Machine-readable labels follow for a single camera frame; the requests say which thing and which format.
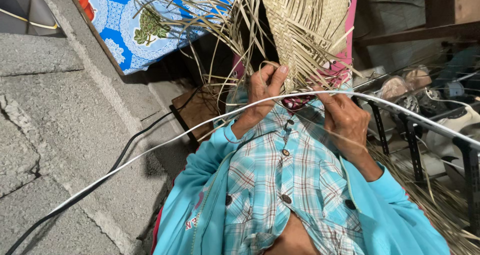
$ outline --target woven palm hat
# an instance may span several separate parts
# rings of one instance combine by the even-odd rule
[[[234,7],[240,3],[236,0]],[[262,3],[279,62],[289,66],[283,92],[307,86],[305,81],[311,80],[312,74],[345,49],[349,0],[262,0]],[[330,85],[321,76],[316,76],[316,82]]]

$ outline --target jacket zipper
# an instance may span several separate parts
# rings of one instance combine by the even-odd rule
[[[357,203],[355,202],[355,199],[353,198],[353,194],[352,194],[352,186],[350,184],[350,177],[349,177],[349,173],[347,172],[347,170],[345,169],[345,165],[343,165],[343,157],[340,156],[340,164],[342,165],[343,167],[343,171],[345,171],[345,175],[346,175],[346,183],[348,184],[348,193],[350,194],[350,198],[353,202],[353,204],[355,205],[355,208],[357,208],[357,210],[362,213],[362,210],[358,207]]]
[[[210,195],[210,190],[212,189],[213,183],[215,182],[215,180],[216,180],[216,178],[217,178],[217,176],[218,176],[218,174],[219,174],[220,167],[223,165],[223,163],[225,162],[225,160],[226,160],[233,152],[235,152],[235,151],[231,151],[230,153],[228,153],[228,154],[226,155],[226,157],[222,160],[222,162],[220,162],[220,164],[219,164],[219,166],[218,166],[218,169],[216,170],[215,175],[214,175],[214,177],[213,177],[213,179],[212,179],[212,182],[210,183],[210,187],[208,188],[207,194],[205,195],[205,197],[203,197],[204,199],[203,199],[203,202],[201,203],[201,208],[200,208],[200,211],[198,212],[198,214],[201,214],[201,213],[203,212],[203,210],[204,210],[205,203],[206,203],[206,201],[207,201],[208,195]],[[193,251],[194,251],[195,236],[196,236],[196,234],[197,234],[197,227],[195,227],[195,229],[194,229],[194,231],[193,231],[193,239],[192,239],[192,241],[191,241],[191,244],[192,244],[192,245],[191,245],[190,255],[193,255],[193,254],[194,254]]]

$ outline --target black metal bracket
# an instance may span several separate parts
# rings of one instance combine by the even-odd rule
[[[469,142],[459,137],[453,143],[460,149],[465,168],[466,201],[468,203],[469,231],[480,236],[480,172],[478,151],[472,149]]]
[[[384,124],[381,121],[382,117],[380,116],[380,110],[378,109],[377,103],[375,103],[373,100],[368,100],[367,102],[370,105],[372,112],[374,113],[373,116],[375,117],[375,123],[377,123],[377,130],[378,136],[380,137],[381,149],[383,150],[383,153],[388,156],[390,155],[390,151],[388,150],[388,142],[385,136]]]
[[[415,129],[413,122],[409,121],[407,115],[403,112],[398,114],[398,118],[405,125],[405,137],[408,141],[408,147],[410,148],[410,155],[412,157],[413,173],[415,174],[415,181],[422,184],[425,183],[423,179],[422,161],[420,160],[420,151],[417,144],[417,138],[415,137]]]

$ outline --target black cable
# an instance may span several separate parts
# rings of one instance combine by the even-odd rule
[[[195,96],[195,94],[201,89],[201,87],[198,87],[195,92],[192,93],[192,95],[189,97],[189,99],[181,106],[178,108],[178,110],[181,110],[183,109],[189,102],[190,100]],[[163,120],[165,117],[167,117],[168,115],[170,115],[172,112],[170,111],[169,113],[163,115],[162,117],[160,117],[158,120],[154,121],[151,125],[149,125],[146,129],[138,132],[137,134],[135,134],[133,137],[130,138],[130,140],[127,142],[127,145],[125,145],[125,147],[123,148],[123,151],[122,153],[120,154],[120,156],[117,158],[117,161],[115,162],[115,164],[113,164],[112,168],[110,169],[110,171],[108,171],[108,173],[114,171],[115,169],[117,169],[118,165],[120,164],[120,162],[122,161],[123,159],[123,156],[125,155],[125,153],[127,153],[127,150],[128,148],[130,147],[130,144],[135,140],[135,138],[137,138],[139,135],[142,135],[143,133],[147,132],[148,130],[152,129],[152,127],[159,123],[161,120]],[[64,206],[62,206],[61,208],[57,209],[56,211],[52,212],[51,214],[48,214],[46,215],[45,217],[43,217],[42,219],[40,219],[39,221],[35,222],[35,224],[33,224],[30,228],[28,228],[28,230],[22,234],[22,236],[16,240],[16,242],[10,247],[10,249],[5,253],[5,255],[12,255],[13,252],[17,249],[18,246],[20,246],[20,244],[28,237],[28,235],[30,235],[33,230],[35,230],[38,226],[40,226],[43,222],[49,220],[50,218],[60,214],[61,212],[67,210],[68,208],[70,208],[70,206],[80,202],[84,197],[87,197],[88,194],[92,193],[95,189],[97,189],[100,185],[102,185],[108,178],[110,177],[107,177],[101,181],[99,181],[97,184],[93,185],[90,189],[88,190],[85,190],[83,193],[81,193],[78,197],[76,197],[75,199],[71,200],[69,203],[65,204]]]

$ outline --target dark button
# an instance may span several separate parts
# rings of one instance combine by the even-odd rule
[[[282,195],[282,201],[288,204],[292,203],[292,199],[287,194]]]
[[[225,206],[229,206],[232,203],[232,196],[227,195],[225,198]]]
[[[357,209],[357,207],[355,207],[355,204],[353,203],[352,200],[345,200],[345,205],[351,210]]]

